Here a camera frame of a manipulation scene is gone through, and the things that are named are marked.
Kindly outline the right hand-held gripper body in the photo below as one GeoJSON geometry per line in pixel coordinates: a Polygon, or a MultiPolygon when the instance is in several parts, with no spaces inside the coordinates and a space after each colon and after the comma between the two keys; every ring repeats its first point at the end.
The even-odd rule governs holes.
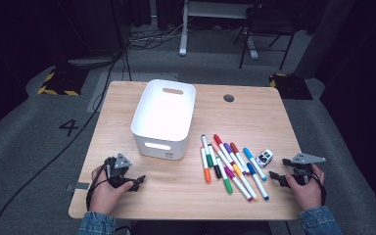
{"type": "Polygon", "coordinates": [[[310,154],[298,153],[291,161],[295,164],[293,168],[293,176],[300,185],[309,183],[313,175],[313,164],[325,163],[326,159],[310,154]]]}

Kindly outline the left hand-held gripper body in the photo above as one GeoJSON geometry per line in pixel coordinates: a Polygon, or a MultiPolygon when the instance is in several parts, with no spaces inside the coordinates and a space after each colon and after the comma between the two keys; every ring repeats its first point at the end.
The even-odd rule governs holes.
{"type": "Polygon", "coordinates": [[[118,153],[116,157],[109,157],[105,160],[106,176],[108,182],[114,187],[118,188],[126,182],[132,182],[137,185],[136,179],[126,178],[125,174],[131,166],[131,161],[128,160],[123,154],[118,153]]]}

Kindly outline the dark blue marker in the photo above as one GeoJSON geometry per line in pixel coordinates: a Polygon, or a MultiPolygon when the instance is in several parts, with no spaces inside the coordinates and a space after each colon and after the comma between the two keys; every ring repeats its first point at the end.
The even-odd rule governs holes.
{"type": "Polygon", "coordinates": [[[253,165],[251,163],[246,163],[246,166],[249,169],[249,171],[251,173],[251,176],[253,177],[253,179],[254,179],[254,181],[255,181],[255,183],[256,183],[256,185],[257,185],[257,187],[258,187],[258,189],[259,189],[259,191],[260,191],[260,193],[261,193],[261,195],[263,197],[263,199],[265,201],[268,201],[269,200],[269,196],[266,193],[266,191],[265,191],[262,183],[260,182],[259,177],[258,177],[258,175],[257,175],[257,173],[256,173],[256,171],[255,171],[255,169],[253,167],[253,165]]]}

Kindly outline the yellow marker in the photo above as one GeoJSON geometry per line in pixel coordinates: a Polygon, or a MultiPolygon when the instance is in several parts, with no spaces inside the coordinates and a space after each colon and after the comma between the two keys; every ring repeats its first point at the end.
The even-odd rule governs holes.
{"type": "Polygon", "coordinates": [[[234,171],[236,172],[237,176],[240,177],[241,181],[243,182],[245,188],[247,189],[248,193],[251,195],[254,201],[257,201],[259,198],[255,192],[255,190],[252,188],[252,186],[247,181],[246,177],[244,176],[243,172],[240,170],[240,168],[234,164],[233,165],[234,171]]]}

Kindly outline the light blue marker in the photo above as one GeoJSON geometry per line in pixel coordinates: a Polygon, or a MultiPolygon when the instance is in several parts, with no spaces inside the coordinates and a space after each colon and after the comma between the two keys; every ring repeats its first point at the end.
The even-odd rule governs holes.
{"type": "Polygon", "coordinates": [[[266,175],[261,170],[260,166],[258,165],[258,162],[254,158],[254,156],[252,155],[252,153],[250,152],[250,150],[245,147],[243,149],[243,151],[244,151],[246,157],[249,159],[250,163],[254,166],[255,170],[257,171],[257,173],[258,173],[259,177],[262,179],[262,181],[266,181],[267,180],[266,175]]]}

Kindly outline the magenta marker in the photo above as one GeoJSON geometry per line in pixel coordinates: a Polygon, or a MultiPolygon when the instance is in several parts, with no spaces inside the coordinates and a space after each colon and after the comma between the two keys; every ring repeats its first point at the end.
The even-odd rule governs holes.
{"type": "Polygon", "coordinates": [[[235,185],[241,191],[241,193],[246,198],[246,200],[248,202],[251,202],[254,198],[247,191],[247,189],[243,186],[243,184],[238,180],[238,178],[235,176],[235,174],[233,173],[233,171],[228,166],[224,167],[224,171],[227,174],[227,176],[235,183],[235,185]]]}

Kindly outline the brown marker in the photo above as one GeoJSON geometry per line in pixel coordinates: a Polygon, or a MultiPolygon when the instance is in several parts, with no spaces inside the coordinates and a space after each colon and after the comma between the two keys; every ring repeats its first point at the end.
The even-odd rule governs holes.
{"type": "Polygon", "coordinates": [[[239,161],[240,165],[242,166],[244,174],[250,175],[251,174],[250,170],[248,169],[246,163],[244,162],[244,160],[243,160],[243,158],[242,158],[242,156],[240,154],[240,151],[238,150],[238,148],[235,145],[235,143],[230,143],[230,147],[231,147],[233,153],[235,154],[237,160],[239,161]]]}

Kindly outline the purple marker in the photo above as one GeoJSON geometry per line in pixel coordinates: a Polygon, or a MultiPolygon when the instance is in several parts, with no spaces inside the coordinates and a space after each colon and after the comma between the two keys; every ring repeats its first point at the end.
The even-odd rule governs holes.
{"type": "Polygon", "coordinates": [[[224,148],[226,149],[227,153],[229,154],[230,158],[234,162],[234,164],[239,167],[239,169],[241,170],[241,172],[243,174],[245,174],[246,172],[245,172],[243,166],[241,165],[241,163],[239,162],[239,160],[237,159],[237,157],[233,153],[231,147],[227,143],[224,143],[223,145],[224,145],[224,148]]]}

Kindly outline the black marker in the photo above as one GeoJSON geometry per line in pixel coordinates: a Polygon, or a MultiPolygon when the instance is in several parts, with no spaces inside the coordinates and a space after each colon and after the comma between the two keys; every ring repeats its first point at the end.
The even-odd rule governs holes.
{"type": "Polygon", "coordinates": [[[215,154],[214,154],[214,149],[213,149],[213,146],[212,144],[209,144],[208,145],[208,149],[209,149],[209,152],[210,152],[210,155],[211,155],[211,161],[212,161],[212,164],[213,164],[213,169],[214,169],[214,172],[215,172],[215,176],[220,179],[222,177],[222,174],[221,174],[221,171],[220,171],[220,168],[219,168],[219,165],[216,161],[216,157],[215,157],[215,154]]]}

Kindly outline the pink marker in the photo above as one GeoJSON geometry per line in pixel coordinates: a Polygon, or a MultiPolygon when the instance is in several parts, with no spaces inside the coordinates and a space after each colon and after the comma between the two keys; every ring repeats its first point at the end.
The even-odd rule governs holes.
{"type": "Polygon", "coordinates": [[[222,153],[222,151],[220,150],[219,146],[214,142],[211,142],[211,145],[212,145],[213,149],[217,152],[218,156],[222,159],[224,164],[232,171],[233,167],[232,167],[231,163],[225,158],[225,156],[222,153]]]}

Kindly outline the white plastic storage bin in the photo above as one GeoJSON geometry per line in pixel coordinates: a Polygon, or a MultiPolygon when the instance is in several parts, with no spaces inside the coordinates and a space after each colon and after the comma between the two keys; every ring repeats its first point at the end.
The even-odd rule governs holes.
{"type": "Polygon", "coordinates": [[[139,153],[165,160],[184,157],[196,101],[188,83],[154,79],[136,108],[131,131],[139,153]]]}

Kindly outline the orange marker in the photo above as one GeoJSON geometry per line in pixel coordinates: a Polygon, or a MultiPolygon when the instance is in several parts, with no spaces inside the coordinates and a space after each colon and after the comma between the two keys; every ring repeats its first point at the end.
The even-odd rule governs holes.
{"type": "Polygon", "coordinates": [[[201,147],[200,148],[201,156],[202,156],[202,163],[203,163],[203,169],[204,169],[204,177],[207,183],[211,183],[211,175],[210,175],[210,169],[208,167],[208,162],[207,162],[207,156],[205,152],[205,148],[201,147]]]}

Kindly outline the dark green marker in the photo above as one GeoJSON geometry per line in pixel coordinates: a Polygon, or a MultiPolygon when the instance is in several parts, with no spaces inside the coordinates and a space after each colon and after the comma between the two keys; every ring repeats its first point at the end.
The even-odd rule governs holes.
{"type": "Polygon", "coordinates": [[[202,140],[203,146],[205,148],[205,153],[206,153],[206,159],[207,159],[208,167],[213,167],[212,156],[211,156],[211,153],[210,153],[210,150],[209,150],[209,146],[208,146],[208,142],[207,142],[207,137],[206,137],[205,134],[203,134],[201,136],[201,140],[202,140]]]}

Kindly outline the person's left hand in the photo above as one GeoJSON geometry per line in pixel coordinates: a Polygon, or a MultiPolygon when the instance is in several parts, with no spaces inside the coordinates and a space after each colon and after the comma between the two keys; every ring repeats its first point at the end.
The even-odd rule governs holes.
{"type": "Polygon", "coordinates": [[[97,187],[91,197],[90,212],[110,214],[117,206],[120,198],[133,186],[133,182],[129,181],[118,188],[114,188],[109,182],[106,182],[106,173],[100,166],[95,168],[91,175],[92,179],[96,180],[97,187]]]}

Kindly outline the person's right hand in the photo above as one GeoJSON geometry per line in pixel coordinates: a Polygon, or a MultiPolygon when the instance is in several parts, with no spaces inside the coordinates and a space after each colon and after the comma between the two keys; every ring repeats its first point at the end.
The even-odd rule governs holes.
{"type": "Polygon", "coordinates": [[[292,175],[286,176],[286,180],[302,211],[322,206],[321,187],[324,182],[324,172],[315,164],[312,169],[315,176],[306,185],[300,185],[292,175]]]}

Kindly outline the white toy car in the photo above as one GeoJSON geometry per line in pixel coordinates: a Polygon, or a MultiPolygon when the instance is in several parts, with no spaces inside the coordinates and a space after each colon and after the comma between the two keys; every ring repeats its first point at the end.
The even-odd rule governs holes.
{"type": "Polygon", "coordinates": [[[266,149],[256,156],[256,161],[260,167],[266,167],[273,159],[274,154],[266,149]]]}

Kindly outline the grey tape piece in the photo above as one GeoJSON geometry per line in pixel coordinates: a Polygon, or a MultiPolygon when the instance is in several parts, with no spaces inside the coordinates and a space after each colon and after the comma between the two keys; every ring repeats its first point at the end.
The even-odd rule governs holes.
{"type": "Polygon", "coordinates": [[[75,190],[87,190],[89,187],[88,183],[83,183],[83,182],[75,182],[75,183],[70,183],[66,190],[69,192],[74,192],[75,190]]]}

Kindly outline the black yellow striped base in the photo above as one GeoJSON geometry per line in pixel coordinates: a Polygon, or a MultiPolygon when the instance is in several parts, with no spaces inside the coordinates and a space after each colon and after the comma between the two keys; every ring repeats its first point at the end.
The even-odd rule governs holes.
{"type": "Polygon", "coordinates": [[[52,69],[38,90],[38,94],[80,96],[89,70],[52,69]]]}
{"type": "Polygon", "coordinates": [[[306,82],[294,74],[273,73],[269,77],[269,84],[276,88],[282,99],[311,100],[306,82]]]}

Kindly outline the black stand pole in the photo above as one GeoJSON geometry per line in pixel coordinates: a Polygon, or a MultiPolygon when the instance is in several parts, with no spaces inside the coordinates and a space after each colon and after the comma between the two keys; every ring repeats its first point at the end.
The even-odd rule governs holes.
{"type": "Polygon", "coordinates": [[[121,24],[121,21],[118,15],[119,8],[118,8],[117,0],[109,0],[109,1],[112,7],[112,14],[114,18],[118,46],[119,46],[122,61],[123,61],[123,69],[127,71],[128,80],[132,81],[132,73],[131,73],[129,62],[128,62],[127,46],[126,46],[125,39],[123,37],[123,26],[121,24]]]}

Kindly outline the black chair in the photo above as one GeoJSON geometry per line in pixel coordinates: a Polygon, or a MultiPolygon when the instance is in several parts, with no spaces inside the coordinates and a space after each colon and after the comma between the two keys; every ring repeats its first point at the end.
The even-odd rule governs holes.
{"type": "Polygon", "coordinates": [[[234,40],[234,44],[236,44],[240,37],[245,38],[239,68],[243,66],[246,52],[251,52],[256,59],[259,57],[258,49],[253,42],[254,36],[273,37],[272,42],[267,47],[261,48],[261,51],[272,51],[271,46],[281,36],[288,36],[289,41],[286,48],[279,49],[279,52],[284,53],[279,66],[279,69],[282,70],[296,32],[292,19],[280,6],[269,3],[256,3],[253,7],[247,8],[245,10],[245,22],[234,40]]]}

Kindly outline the white desk frame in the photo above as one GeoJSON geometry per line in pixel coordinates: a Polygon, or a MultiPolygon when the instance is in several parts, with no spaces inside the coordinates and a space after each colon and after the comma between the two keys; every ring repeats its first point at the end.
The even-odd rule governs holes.
{"type": "Polygon", "coordinates": [[[184,0],[182,11],[182,32],[178,54],[181,57],[187,55],[189,17],[242,20],[246,17],[246,9],[250,7],[251,4],[199,2],[195,0],[184,0]]]}

